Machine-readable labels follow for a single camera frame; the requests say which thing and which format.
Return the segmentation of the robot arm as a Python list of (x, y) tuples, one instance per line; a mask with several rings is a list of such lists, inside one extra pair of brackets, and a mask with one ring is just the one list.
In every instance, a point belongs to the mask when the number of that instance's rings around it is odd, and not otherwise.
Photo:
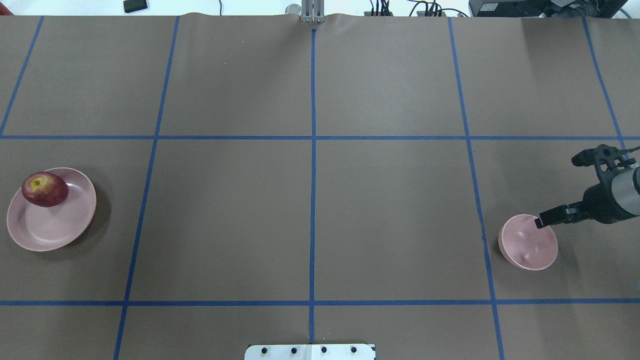
[(615, 224), (639, 216), (639, 169), (611, 174), (583, 192), (582, 200), (559, 205), (541, 212), (535, 219), (538, 229), (558, 224), (575, 224), (593, 220), (601, 224)]

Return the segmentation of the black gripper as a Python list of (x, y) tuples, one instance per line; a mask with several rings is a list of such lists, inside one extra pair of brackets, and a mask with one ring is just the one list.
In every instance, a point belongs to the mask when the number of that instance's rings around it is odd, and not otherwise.
[(539, 214), (534, 223), (538, 229), (575, 224), (585, 221), (586, 214), (589, 219), (601, 224), (615, 224), (639, 216), (622, 208), (605, 185), (596, 184), (586, 189), (582, 203), (563, 204), (546, 210)]

